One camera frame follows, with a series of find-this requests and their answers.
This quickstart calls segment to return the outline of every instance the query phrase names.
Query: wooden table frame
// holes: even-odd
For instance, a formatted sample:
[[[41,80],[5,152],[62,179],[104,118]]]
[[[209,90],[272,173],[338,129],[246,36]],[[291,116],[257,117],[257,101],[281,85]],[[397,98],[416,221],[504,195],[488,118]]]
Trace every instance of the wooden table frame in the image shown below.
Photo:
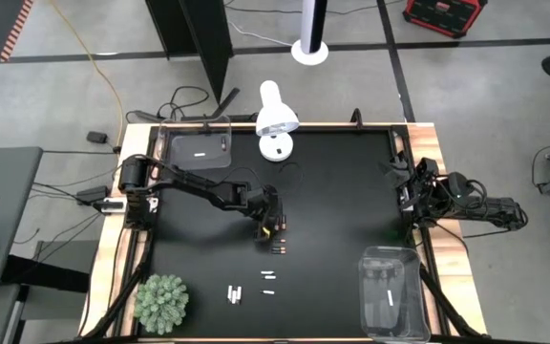
[[[171,127],[189,127],[198,124],[177,123],[170,124]],[[254,126],[254,123],[233,123],[234,127]],[[302,123],[302,126],[355,126],[355,123]],[[425,157],[436,160],[440,173],[446,173],[445,164],[440,152],[438,138],[432,123],[364,123],[364,126],[406,126],[409,134],[412,155],[415,161]],[[118,160],[120,165],[127,157],[133,154],[147,154],[150,141],[150,132],[157,124],[130,124],[127,126],[122,144],[122,151]],[[396,149],[402,150],[402,140],[396,140]],[[119,171],[116,173],[112,187],[112,197],[121,197],[117,189]],[[120,292],[120,283],[123,278],[124,270],[134,269],[139,263],[139,259],[144,249],[145,233],[138,235],[138,241],[135,245],[135,261],[125,268],[126,260],[129,255],[131,244],[131,230],[122,228],[123,215],[108,215],[103,224],[99,246],[95,258],[95,265],[91,274],[90,305],[85,304],[82,319],[87,316],[86,326],[82,334],[88,333],[105,314],[111,302],[116,299]],[[461,237],[459,222],[455,220],[441,220],[439,223],[447,227],[453,233]],[[421,241],[419,233],[414,233],[414,239],[417,243]],[[438,271],[438,278],[443,292],[447,295],[455,309],[464,317],[468,324],[480,333],[486,333],[485,324],[481,308],[476,293],[475,281],[470,267],[468,256],[464,246],[458,242],[451,234],[440,230],[438,227],[431,229],[430,237],[432,239],[432,249]],[[119,239],[119,248],[115,256],[116,246]],[[425,248],[420,246],[417,251],[425,262]],[[133,327],[133,308],[137,288],[128,298],[120,328],[121,335],[132,335]],[[432,333],[440,333],[438,326],[438,317],[434,299],[430,292],[424,286],[425,302],[427,313],[430,319]],[[222,341],[221,339],[196,338],[201,341]],[[159,342],[166,342],[166,338],[159,339]],[[272,341],[273,338],[256,338],[256,341]]]

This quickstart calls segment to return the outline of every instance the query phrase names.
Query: orange striped tape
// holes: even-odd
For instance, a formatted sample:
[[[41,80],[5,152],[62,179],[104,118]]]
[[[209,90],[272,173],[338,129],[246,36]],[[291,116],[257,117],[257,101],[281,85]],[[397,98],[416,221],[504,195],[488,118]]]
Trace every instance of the orange striped tape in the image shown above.
[[[11,52],[14,50],[14,46],[16,45],[16,40],[18,39],[20,32],[23,30],[23,27],[27,22],[27,17],[29,17],[29,12],[31,11],[32,6],[33,6],[33,0],[24,1],[23,6],[20,9],[18,16],[16,17],[16,21],[14,22],[14,25],[11,28],[10,34],[8,35],[8,39],[6,40],[6,43],[4,44],[4,47],[1,51],[1,54],[0,54],[1,62],[7,62],[10,59]]]

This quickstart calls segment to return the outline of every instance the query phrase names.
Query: yellow cable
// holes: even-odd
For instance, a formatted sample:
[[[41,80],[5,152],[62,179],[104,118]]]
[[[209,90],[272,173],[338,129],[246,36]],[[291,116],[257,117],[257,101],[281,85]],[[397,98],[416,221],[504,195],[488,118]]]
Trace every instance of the yellow cable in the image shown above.
[[[91,55],[91,52],[88,50],[88,48],[86,48],[86,45],[84,44],[84,41],[82,41],[82,38],[80,38],[80,35],[77,34],[77,32],[74,29],[74,26],[72,26],[72,23],[70,23],[69,19],[67,19],[65,14],[63,14],[63,12],[61,12],[60,8],[56,5],[54,0],[49,0],[49,1],[50,1],[51,5],[53,5],[54,10],[65,21],[65,24],[67,24],[69,29],[74,34],[75,38],[77,38],[77,41],[80,43],[82,48],[84,48],[84,52],[86,52],[86,55],[88,56],[88,58],[93,63],[93,66],[95,67],[96,72],[99,73],[99,75],[101,75],[103,77],[105,82],[107,82],[107,84],[110,86],[110,89],[112,90],[112,93],[116,97],[116,102],[117,102],[117,105],[118,105],[118,122],[119,122],[118,135],[117,135],[117,138],[116,138],[116,146],[119,147],[120,146],[120,139],[122,138],[122,123],[124,121],[124,111],[122,111],[122,102],[120,101],[120,96],[118,95],[118,92],[116,92],[116,89],[114,88],[114,85],[112,84],[110,79],[107,78],[107,76],[105,76],[105,74],[103,74],[103,72],[101,72],[99,67],[96,65],[96,62],[93,60],[93,56]]]

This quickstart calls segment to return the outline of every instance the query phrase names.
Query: black table surface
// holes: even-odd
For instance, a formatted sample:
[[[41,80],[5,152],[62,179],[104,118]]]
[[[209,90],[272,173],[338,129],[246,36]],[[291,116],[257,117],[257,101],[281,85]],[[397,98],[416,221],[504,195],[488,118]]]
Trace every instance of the black table surface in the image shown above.
[[[41,156],[38,147],[0,148],[0,278]]]
[[[358,263],[366,247],[402,246],[396,193],[379,172],[391,158],[387,132],[294,132],[284,162],[266,161],[253,133],[233,135],[233,164],[194,171],[218,181],[251,167],[283,194],[286,255],[252,241],[256,223],[178,190],[162,193],[151,272],[176,274],[189,289],[181,326],[169,336],[366,337],[360,325]],[[245,170],[230,181],[248,181]],[[273,270],[276,280],[262,279]],[[228,286],[241,286],[241,305]],[[274,295],[261,294],[273,290]],[[143,331],[143,335],[152,335]]]

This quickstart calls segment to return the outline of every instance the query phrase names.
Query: black bracket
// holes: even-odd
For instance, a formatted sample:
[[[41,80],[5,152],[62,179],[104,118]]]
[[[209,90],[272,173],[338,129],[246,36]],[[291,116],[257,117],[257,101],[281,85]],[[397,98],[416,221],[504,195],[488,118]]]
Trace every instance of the black bracket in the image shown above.
[[[353,110],[353,114],[351,114],[351,119],[349,120],[351,123],[355,123],[355,127],[358,130],[361,130],[364,127],[364,121],[362,120],[362,114],[360,113],[360,109],[355,108]]]

